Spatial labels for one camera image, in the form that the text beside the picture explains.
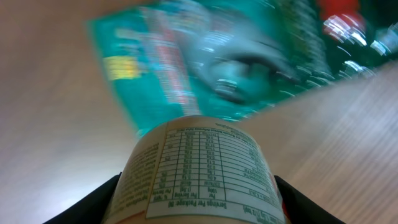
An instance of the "beige label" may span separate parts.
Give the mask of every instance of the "beige label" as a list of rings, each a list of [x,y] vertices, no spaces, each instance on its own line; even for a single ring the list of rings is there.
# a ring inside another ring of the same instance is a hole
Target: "beige label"
[[[192,218],[285,223],[275,180],[257,143],[226,121],[185,117],[144,136],[123,171],[105,223]]]

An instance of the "plastic wrapper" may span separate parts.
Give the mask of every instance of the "plastic wrapper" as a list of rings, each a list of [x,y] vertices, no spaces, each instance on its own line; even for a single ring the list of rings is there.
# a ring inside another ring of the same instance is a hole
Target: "plastic wrapper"
[[[377,43],[394,45],[395,36],[379,31],[375,40],[370,3],[339,12],[328,1],[160,1],[90,29],[105,77],[143,135],[187,115],[239,121],[304,91],[372,76],[388,60]]]

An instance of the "brown tabletop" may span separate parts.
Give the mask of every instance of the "brown tabletop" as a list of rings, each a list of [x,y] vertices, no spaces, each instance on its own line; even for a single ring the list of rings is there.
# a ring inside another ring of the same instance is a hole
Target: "brown tabletop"
[[[84,22],[133,1],[0,1],[0,223],[42,223],[124,167],[134,131]],[[398,223],[398,76],[312,91],[240,126],[347,223]]]

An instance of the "yellow sticker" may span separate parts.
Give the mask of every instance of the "yellow sticker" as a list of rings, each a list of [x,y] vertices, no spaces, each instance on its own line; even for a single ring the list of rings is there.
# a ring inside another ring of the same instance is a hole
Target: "yellow sticker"
[[[130,56],[112,56],[104,58],[110,80],[140,78],[137,60]]]

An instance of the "nutrition facts label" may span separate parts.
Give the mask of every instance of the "nutrition facts label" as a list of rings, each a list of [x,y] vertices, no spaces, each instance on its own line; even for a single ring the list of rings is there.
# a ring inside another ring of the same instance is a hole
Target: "nutrition facts label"
[[[146,218],[170,215],[285,223],[276,185],[256,143],[214,128],[167,133]]]

